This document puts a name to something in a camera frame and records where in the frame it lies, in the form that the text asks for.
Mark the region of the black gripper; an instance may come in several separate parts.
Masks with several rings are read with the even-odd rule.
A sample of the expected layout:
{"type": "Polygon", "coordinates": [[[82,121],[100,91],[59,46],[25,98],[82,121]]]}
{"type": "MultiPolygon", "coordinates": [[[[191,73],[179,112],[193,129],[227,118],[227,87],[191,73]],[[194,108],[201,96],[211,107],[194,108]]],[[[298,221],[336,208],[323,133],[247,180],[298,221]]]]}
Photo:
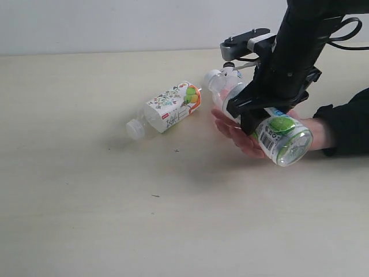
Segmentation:
{"type": "Polygon", "coordinates": [[[225,97],[225,113],[240,116],[240,128],[252,135],[269,118],[266,107],[298,102],[304,83],[322,51],[321,18],[284,17],[273,42],[255,45],[260,66],[248,86],[236,86],[225,97]]]}

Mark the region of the black sleeved forearm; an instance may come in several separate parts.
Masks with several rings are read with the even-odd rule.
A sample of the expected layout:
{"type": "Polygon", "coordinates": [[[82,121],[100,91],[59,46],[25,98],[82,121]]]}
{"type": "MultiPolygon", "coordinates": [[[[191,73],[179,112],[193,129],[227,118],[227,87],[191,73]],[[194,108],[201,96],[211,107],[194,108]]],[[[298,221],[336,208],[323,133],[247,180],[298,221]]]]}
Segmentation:
{"type": "Polygon", "coordinates": [[[326,156],[368,155],[368,89],[346,104],[320,107],[314,114],[328,126],[333,145],[322,150],[326,156]]]}

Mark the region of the person's open hand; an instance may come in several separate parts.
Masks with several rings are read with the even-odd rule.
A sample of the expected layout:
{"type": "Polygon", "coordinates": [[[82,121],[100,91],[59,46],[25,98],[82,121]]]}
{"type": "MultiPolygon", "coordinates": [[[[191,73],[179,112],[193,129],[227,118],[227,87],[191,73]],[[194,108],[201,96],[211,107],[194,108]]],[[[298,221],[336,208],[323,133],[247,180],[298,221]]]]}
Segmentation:
{"type": "MultiPolygon", "coordinates": [[[[224,115],[219,109],[211,110],[215,118],[217,129],[228,139],[231,139],[240,150],[252,158],[267,158],[258,141],[253,136],[246,135],[240,126],[224,115]]],[[[290,117],[296,118],[304,126],[308,127],[313,135],[310,151],[328,149],[335,146],[333,132],[328,125],[319,118],[302,119],[291,110],[287,113],[290,117]]]]}

